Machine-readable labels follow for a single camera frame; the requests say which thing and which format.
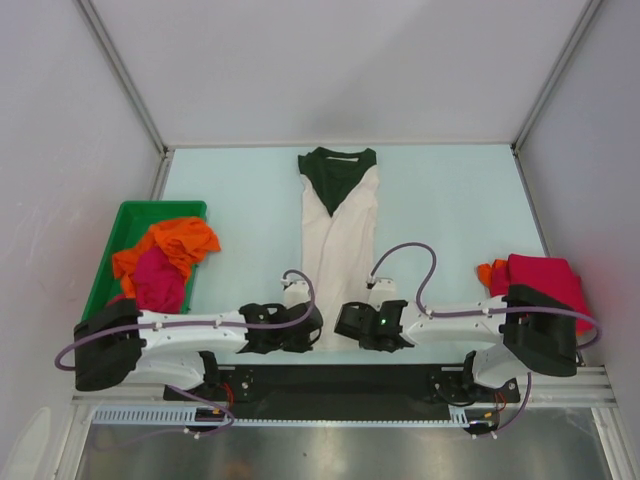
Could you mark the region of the white and green t-shirt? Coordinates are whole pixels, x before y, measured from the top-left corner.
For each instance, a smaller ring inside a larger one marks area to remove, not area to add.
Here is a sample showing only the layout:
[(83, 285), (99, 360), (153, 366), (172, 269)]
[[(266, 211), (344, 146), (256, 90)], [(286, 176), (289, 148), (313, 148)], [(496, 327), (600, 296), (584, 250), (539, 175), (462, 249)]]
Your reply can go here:
[(334, 332), (341, 308), (368, 300), (380, 184), (377, 154), (318, 147), (298, 157), (302, 193), (302, 269), (312, 281), (324, 326), (316, 348), (348, 349)]

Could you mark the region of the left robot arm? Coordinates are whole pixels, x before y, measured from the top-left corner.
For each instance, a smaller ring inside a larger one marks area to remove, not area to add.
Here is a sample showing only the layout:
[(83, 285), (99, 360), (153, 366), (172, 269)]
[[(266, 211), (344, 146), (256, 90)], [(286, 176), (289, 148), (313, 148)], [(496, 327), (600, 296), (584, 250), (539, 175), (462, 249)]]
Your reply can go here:
[(221, 387), (218, 354), (305, 353), (323, 324), (310, 302), (249, 303), (222, 314), (181, 315), (119, 300), (75, 327), (80, 344), (74, 350), (75, 388), (96, 392), (124, 383), (163, 384), (207, 400)]

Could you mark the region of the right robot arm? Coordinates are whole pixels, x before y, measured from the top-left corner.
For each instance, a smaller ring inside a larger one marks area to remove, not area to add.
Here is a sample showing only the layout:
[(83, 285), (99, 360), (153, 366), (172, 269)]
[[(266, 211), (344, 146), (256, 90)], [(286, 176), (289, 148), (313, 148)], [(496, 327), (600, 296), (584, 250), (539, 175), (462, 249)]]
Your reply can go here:
[(334, 332), (365, 350), (395, 352), (445, 344), (462, 353), (461, 388), (484, 401), (514, 377), (577, 373), (576, 311), (526, 285), (458, 310), (428, 310), (372, 292), (370, 301), (341, 307)]

